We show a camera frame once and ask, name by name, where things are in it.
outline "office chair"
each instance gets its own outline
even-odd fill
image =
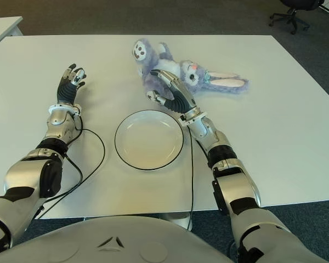
[[[291,34],[295,35],[297,31],[297,23],[304,25],[303,30],[306,31],[309,29],[310,25],[305,21],[296,17],[296,11],[298,10],[314,10],[318,6],[324,3],[324,0],[280,0],[284,5],[290,7],[287,14],[274,13],[269,18],[271,19],[269,26],[274,26],[275,21],[287,20],[287,24],[292,23],[294,30],[291,31]],[[274,20],[274,16],[280,16],[280,18]]]

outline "black joint cover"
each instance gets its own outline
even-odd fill
[[[238,249],[238,262],[239,263],[256,263],[264,253],[258,248],[251,248],[249,251],[241,245]]]
[[[222,212],[224,215],[229,215],[229,211],[226,207],[225,200],[222,194],[222,191],[220,190],[219,184],[217,180],[212,181],[212,186],[213,186],[213,194],[214,194],[214,199],[215,202],[217,203],[217,207],[219,211]]]
[[[4,223],[0,221],[0,229],[4,232],[3,238],[0,239],[0,252],[9,248],[11,233]]]
[[[218,145],[210,149],[207,155],[208,166],[212,167],[219,161],[226,159],[236,159],[236,154],[229,145]]]
[[[230,206],[234,214],[239,215],[248,209],[259,208],[255,199],[252,197],[244,197],[230,202]]]
[[[227,176],[231,174],[238,174],[238,173],[242,173],[242,170],[239,167],[232,167],[222,171],[218,170],[217,168],[213,169],[213,176],[215,179],[218,177]]]
[[[11,202],[15,202],[17,200],[25,199],[30,197],[34,192],[34,188],[27,186],[19,186],[12,187],[7,189],[4,196],[0,196],[0,198],[10,200]]]
[[[65,153],[68,150],[67,144],[63,141],[56,139],[56,138],[47,138],[36,147],[38,148],[46,148],[58,152],[61,156],[65,156]]]
[[[40,197],[53,197],[61,189],[62,164],[51,160],[47,162],[40,174]]]
[[[249,228],[240,238],[240,245],[238,248],[238,262],[239,263],[256,263],[257,260],[259,260],[264,253],[259,250],[258,248],[251,248],[249,251],[247,251],[246,247],[243,245],[243,240],[245,237],[247,237],[252,232],[259,230],[259,226],[253,226]]]

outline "black fingertip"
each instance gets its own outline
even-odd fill
[[[160,70],[151,70],[151,71],[150,71],[150,74],[153,75],[153,76],[158,76],[158,74],[159,74],[160,72],[161,72]]]

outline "white plate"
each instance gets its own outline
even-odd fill
[[[183,131],[177,121],[161,111],[139,111],[118,126],[115,146],[130,166],[154,170],[168,165],[183,147]]]

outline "white desk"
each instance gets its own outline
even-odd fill
[[[0,41],[6,36],[22,36],[22,32],[17,27],[22,19],[22,16],[0,18]]]
[[[188,133],[179,157],[158,171],[124,164],[114,147],[120,121],[158,108],[144,95],[131,50],[139,36],[33,36],[0,43],[0,195],[8,168],[46,132],[48,107],[72,62],[87,85],[77,94],[85,127],[107,143],[108,160],[48,218],[185,211],[191,203]],[[256,182],[262,205],[329,199],[329,96],[271,36],[149,36],[165,41],[174,57],[250,79],[240,96],[204,92],[198,105],[232,143]],[[101,157],[98,140],[85,132],[69,151],[85,174]],[[199,147],[195,155],[195,210],[216,209],[213,175]],[[65,162],[63,188],[78,180]]]

